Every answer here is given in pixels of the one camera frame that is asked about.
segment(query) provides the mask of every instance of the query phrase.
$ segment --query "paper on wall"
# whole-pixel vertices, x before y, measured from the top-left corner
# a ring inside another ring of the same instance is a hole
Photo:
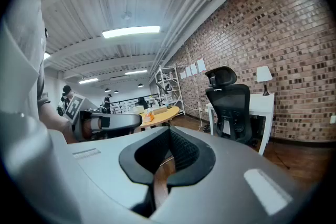
[[[199,72],[205,71],[205,64],[203,58],[200,60],[197,60],[198,70]]]
[[[193,63],[192,65],[190,65],[190,67],[191,67],[191,73],[193,74],[193,75],[195,75],[195,74],[197,74],[198,72],[197,72],[197,68],[196,68],[196,65]]]
[[[185,71],[187,72],[187,76],[190,77],[191,76],[191,70],[190,67],[186,67]]]
[[[183,71],[182,73],[180,73],[181,79],[185,79],[185,71]]]

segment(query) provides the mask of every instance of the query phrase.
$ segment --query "black lamp base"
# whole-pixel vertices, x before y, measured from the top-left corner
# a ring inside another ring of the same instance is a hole
[[[269,95],[269,93],[268,93],[268,91],[267,91],[267,86],[266,86],[266,82],[264,83],[264,93],[263,93],[263,95],[262,96],[268,96]]]

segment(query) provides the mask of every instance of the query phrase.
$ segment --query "electrical outlet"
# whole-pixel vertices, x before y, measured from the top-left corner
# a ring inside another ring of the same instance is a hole
[[[336,123],[336,115],[331,116],[330,118],[330,124],[335,124]]]

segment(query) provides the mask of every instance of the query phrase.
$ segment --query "yellow table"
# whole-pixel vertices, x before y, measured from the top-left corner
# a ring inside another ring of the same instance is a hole
[[[168,109],[166,112],[160,113],[158,115],[154,115],[154,119],[151,122],[144,122],[145,116],[147,114],[147,109],[140,115],[142,116],[142,124],[140,125],[141,128],[150,127],[154,125],[159,125],[160,123],[166,122],[174,118],[178,112],[180,111],[180,108],[177,106],[172,106],[171,109]]]

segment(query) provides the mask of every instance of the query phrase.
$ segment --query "wooden floor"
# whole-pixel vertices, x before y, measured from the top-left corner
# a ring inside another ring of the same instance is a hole
[[[198,130],[200,121],[180,115],[171,121],[171,125]],[[313,148],[269,142],[264,157],[293,177],[303,189],[309,189],[323,177],[333,152],[333,148]],[[155,173],[154,195],[157,208],[162,205],[168,196],[166,180],[174,172],[175,166],[172,159],[163,164]]]

